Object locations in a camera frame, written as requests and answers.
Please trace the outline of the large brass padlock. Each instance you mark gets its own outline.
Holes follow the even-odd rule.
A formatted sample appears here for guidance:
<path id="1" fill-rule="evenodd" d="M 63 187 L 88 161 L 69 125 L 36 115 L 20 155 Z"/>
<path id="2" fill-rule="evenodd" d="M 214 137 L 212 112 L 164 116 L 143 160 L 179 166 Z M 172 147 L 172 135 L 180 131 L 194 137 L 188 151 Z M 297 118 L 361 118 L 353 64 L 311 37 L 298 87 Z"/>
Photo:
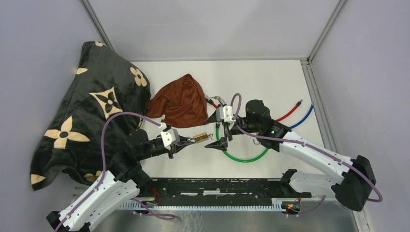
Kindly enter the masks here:
<path id="1" fill-rule="evenodd" d="M 203 133 L 193 136 L 193 140 L 195 143 L 201 143 L 201 142 L 207 141 L 208 139 L 209 139 L 209 136 L 207 132 L 203 132 Z"/>

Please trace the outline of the red cable lock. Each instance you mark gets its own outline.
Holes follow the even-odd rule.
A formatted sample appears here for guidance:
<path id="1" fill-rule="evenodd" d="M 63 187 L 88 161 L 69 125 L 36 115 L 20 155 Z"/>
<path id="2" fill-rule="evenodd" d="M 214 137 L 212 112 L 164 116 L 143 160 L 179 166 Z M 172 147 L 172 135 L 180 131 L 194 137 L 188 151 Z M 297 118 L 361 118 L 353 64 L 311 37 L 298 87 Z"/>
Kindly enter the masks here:
<path id="1" fill-rule="evenodd" d="M 216 100 L 217 102 L 214 102 L 212 97 L 210 97 L 210 96 L 208 96 L 208 95 L 206 95 L 206 94 L 204 95 L 204 97 L 205 97 L 207 103 L 210 104 L 210 105 L 212 105 L 215 109 L 217 109 L 219 106 L 221 106 L 219 100 L 217 100 L 216 98 L 215 98 L 215 100 Z M 277 118 L 277 121 L 282 121 L 282 120 L 286 119 L 287 117 L 289 117 L 289 116 L 302 104 L 302 102 L 303 102 L 303 99 L 301 99 L 300 101 L 298 101 L 298 102 L 295 104 L 295 106 L 294 106 L 287 114 L 283 115 L 283 116 L 280 117 L 280 118 Z"/>

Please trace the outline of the blue cable lock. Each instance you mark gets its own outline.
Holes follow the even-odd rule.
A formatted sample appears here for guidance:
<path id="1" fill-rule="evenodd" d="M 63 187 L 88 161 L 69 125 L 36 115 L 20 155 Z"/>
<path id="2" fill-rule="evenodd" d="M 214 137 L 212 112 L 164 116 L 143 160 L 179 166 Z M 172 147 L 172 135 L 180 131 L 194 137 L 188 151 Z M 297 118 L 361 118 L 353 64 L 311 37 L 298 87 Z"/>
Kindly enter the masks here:
<path id="1" fill-rule="evenodd" d="M 219 96 L 215 96 L 215 97 L 212 97 L 213 99 L 217 99 L 217 100 L 219 100 L 219 102 L 222 104 L 222 103 L 225 103 L 225 101 L 221 98 L 221 97 L 219 97 Z M 310 116 L 310 114 L 312 113 L 312 111 L 313 111 L 313 109 L 314 109 L 314 106 L 313 106 L 313 104 L 310 106 L 310 108 L 309 108 L 309 110 L 307 111 L 307 113 L 304 115 L 304 117 L 303 118 L 301 118 L 298 122 L 296 122 L 295 124 L 293 124 L 293 125 L 291 125 L 290 126 L 290 128 L 291 129 L 294 129 L 294 128 L 296 128 L 296 127 L 298 127 L 298 126 L 300 126 L 302 123 L 304 123 L 307 119 L 308 119 L 308 117 Z"/>

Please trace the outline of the small brass padlock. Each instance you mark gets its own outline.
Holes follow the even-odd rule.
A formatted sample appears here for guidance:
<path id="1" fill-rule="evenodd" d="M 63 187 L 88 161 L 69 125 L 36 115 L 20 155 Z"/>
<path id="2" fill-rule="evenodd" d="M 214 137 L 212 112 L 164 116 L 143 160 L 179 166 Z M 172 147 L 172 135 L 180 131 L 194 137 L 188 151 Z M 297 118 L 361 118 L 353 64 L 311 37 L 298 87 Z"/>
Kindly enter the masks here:
<path id="1" fill-rule="evenodd" d="M 257 139 L 252 139 L 252 141 L 255 145 L 260 145 L 261 144 Z"/>

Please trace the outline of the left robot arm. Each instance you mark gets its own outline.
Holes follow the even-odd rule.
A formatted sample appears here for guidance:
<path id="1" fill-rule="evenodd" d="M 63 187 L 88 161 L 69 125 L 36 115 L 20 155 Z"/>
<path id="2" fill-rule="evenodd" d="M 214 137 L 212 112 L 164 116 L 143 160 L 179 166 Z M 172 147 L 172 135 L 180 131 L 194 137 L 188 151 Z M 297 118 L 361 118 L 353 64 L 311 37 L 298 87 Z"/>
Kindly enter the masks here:
<path id="1" fill-rule="evenodd" d="M 194 143 L 192 138 L 179 136 L 175 129 L 162 131 L 152 140 L 145 130 L 133 132 L 123 149 L 111 158 L 106 172 L 70 206 L 49 213 L 48 223 L 56 232 L 93 231 L 127 200 L 151 193 L 151 177 L 142 169 L 142 160 L 162 154 L 173 158 L 175 153 Z"/>

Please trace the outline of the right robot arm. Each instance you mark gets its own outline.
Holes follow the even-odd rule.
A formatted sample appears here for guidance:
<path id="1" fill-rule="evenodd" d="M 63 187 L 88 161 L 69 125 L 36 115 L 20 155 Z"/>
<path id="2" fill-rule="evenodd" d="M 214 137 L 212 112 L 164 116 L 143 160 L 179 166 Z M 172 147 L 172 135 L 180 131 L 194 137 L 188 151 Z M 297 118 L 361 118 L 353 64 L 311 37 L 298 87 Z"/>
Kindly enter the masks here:
<path id="1" fill-rule="evenodd" d="M 363 156 L 344 156 L 309 142 L 290 127 L 274 120 L 262 100 L 246 103 L 245 117 L 234 114 L 228 105 L 218 107 L 204 124 L 220 123 L 224 137 L 207 145 L 207 148 L 226 151 L 233 135 L 248 135 L 267 149 L 290 155 L 321 171 L 307 174 L 299 170 L 288 170 L 279 184 L 285 197 L 298 193 L 334 196 L 346 208 L 360 212 L 371 192 L 376 192 L 376 202 L 382 201 L 376 189 L 376 178 L 370 161 Z"/>

